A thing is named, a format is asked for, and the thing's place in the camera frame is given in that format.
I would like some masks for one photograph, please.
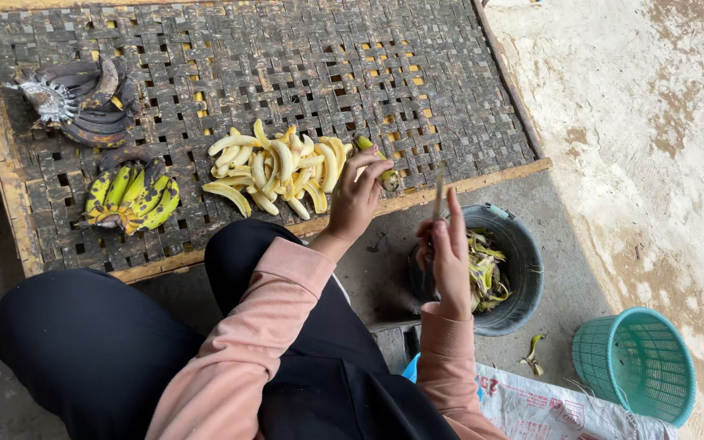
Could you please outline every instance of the teal plastic basket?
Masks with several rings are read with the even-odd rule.
[[[594,395],[679,427],[691,414],[697,381],[678,330],[657,311],[628,308],[592,319],[572,339],[575,371]]]

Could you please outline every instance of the wooden frame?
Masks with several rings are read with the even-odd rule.
[[[504,69],[503,58],[501,56],[497,42],[490,38],[490,27],[484,16],[483,6],[480,0],[472,0],[475,5],[478,18],[484,28],[484,32],[488,37],[493,55],[499,65],[502,81],[509,91],[510,98],[515,105],[517,114],[523,122],[526,135],[537,155],[537,160],[528,164],[505,169],[503,171],[494,172],[488,175],[481,175],[473,178],[467,178],[461,181],[447,184],[453,186],[458,192],[468,192],[487,185],[499,183],[510,178],[518,178],[535,172],[542,172],[552,166],[550,158],[544,157],[542,148],[539,144],[539,139],[530,118],[526,113],[522,101],[514,89],[512,78]],[[142,3],[159,4],[172,3],[166,0],[111,0],[103,2],[104,5],[136,5]],[[33,9],[45,9],[55,7],[77,7],[75,2],[67,0],[39,0],[37,3],[30,5]],[[3,9],[21,9],[22,2],[14,0],[0,0],[0,10]],[[29,210],[29,200],[26,195],[25,185],[16,175],[18,158],[12,151],[9,150],[9,143],[13,141],[12,130],[9,129],[9,124],[1,112],[0,106],[0,188],[2,191],[2,199],[4,201],[5,210],[8,215],[15,244],[19,258],[24,267],[26,276],[35,275],[42,272],[42,262],[40,261],[40,247],[34,234],[31,233],[33,227],[31,225],[31,213]],[[415,205],[424,205],[436,197],[433,189],[425,189],[415,193],[407,194],[403,197],[382,200],[375,215],[384,215],[394,211],[401,211]],[[312,235],[325,228],[328,217],[315,218],[307,222],[301,222],[295,225],[289,225],[287,228],[298,236]],[[204,250],[191,251],[181,255],[175,255],[156,262],[146,263],[145,265],[135,266],[133,268],[112,272],[117,278],[125,283],[133,283],[143,279],[148,279],[157,275],[170,272],[186,272],[193,265],[201,264],[203,261]]]

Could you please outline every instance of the unpeeled banana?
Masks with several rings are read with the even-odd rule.
[[[96,62],[51,64],[23,69],[15,85],[40,118],[35,128],[53,127],[81,145],[119,148],[132,141],[135,118],[142,111],[138,90],[123,57],[99,55]]]
[[[164,169],[164,162],[154,158],[145,168],[122,165],[116,175],[111,170],[99,173],[88,191],[83,224],[132,235],[164,223],[179,201],[178,184]]]

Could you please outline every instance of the banana bunch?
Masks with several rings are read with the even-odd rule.
[[[120,228],[126,235],[149,231],[164,223],[178,206],[178,184],[164,175],[164,160],[153,157],[148,165],[121,165],[117,173],[100,163],[86,199],[83,225]]]
[[[231,128],[227,137],[211,145],[208,154],[218,154],[211,168],[217,180],[202,189],[227,197],[244,217],[251,215],[251,205],[241,194],[243,190],[270,215],[279,215],[273,202],[281,197],[300,218],[308,220],[308,209],[301,202],[305,194],[311,198],[315,213],[327,212],[325,194],[336,186],[352,144],[326,136],[317,143],[307,135],[301,139],[294,125],[269,139],[259,119],[253,131],[254,136],[247,136]]]
[[[138,89],[122,56],[23,69],[6,85],[24,93],[40,118],[35,128],[53,127],[82,145],[112,149],[132,141],[142,111]]]

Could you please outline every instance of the pink sleeve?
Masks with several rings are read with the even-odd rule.
[[[276,238],[241,303],[167,385],[146,439],[254,438],[262,388],[335,267],[316,251]]]
[[[438,309],[438,302],[422,306],[417,385],[461,439],[506,440],[479,409],[473,321],[450,321],[436,315]]]

